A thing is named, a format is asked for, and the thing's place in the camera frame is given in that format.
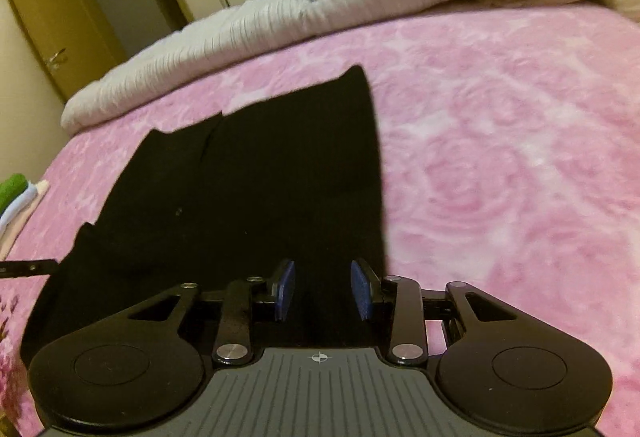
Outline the white ribbed duvet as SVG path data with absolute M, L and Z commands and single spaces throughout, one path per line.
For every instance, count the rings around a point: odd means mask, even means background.
M 66 103 L 61 126 L 67 134 L 77 134 L 233 63 L 446 1 L 248 0 L 154 42 L 90 82 Z

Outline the green folded cloth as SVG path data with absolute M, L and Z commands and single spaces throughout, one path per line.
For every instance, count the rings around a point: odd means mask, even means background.
M 4 212 L 11 203 L 28 188 L 28 180 L 23 174 L 13 174 L 0 183 L 0 212 Z

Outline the black garment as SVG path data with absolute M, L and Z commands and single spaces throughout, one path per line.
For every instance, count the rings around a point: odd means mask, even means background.
M 47 281 L 21 357 L 183 282 L 206 291 L 285 259 L 286 340 L 351 346 L 364 331 L 350 265 L 385 264 L 378 132 L 362 67 L 337 79 L 150 132 Z

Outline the wooden door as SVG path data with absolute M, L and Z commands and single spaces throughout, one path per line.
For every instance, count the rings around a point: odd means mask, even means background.
M 98 0 L 10 0 L 64 100 L 126 61 Z

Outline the pink floral blanket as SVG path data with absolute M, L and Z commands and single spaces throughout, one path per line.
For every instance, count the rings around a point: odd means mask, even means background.
M 413 16 L 207 75 L 73 137 L 14 259 L 61 258 L 151 129 L 366 71 L 390 270 L 462 280 L 593 345 L 639 431 L 639 27 L 594 4 Z

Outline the light blue folded cloth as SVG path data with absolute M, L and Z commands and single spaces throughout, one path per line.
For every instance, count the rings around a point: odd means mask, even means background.
M 38 195 L 37 187 L 32 183 L 27 183 L 27 188 L 14 200 L 6 206 L 0 217 L 0 235 L 6 232 L 9 223 L 25 209 Z

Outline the cream folded cloth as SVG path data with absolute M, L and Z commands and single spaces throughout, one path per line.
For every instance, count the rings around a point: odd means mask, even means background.
M 35 184 L 38 190 L 38 195 L 32 203 L 30 203 L 25 209 L 23 209 L 14 220 L 9 223 L 9 226 L 6 228 L 6 232 L 1 235 L 1 259 L 4 261 L 6 256 L 9 255 L 10 250 L 12 249 L 17 237 L 23 231 L 26 226 L 27 221 L 32 214 L 35 212 L 36 208 L 41 203 L 43 197 L 47 194 L 49 190 L 50 184 L 47 180 L 41 180 Z

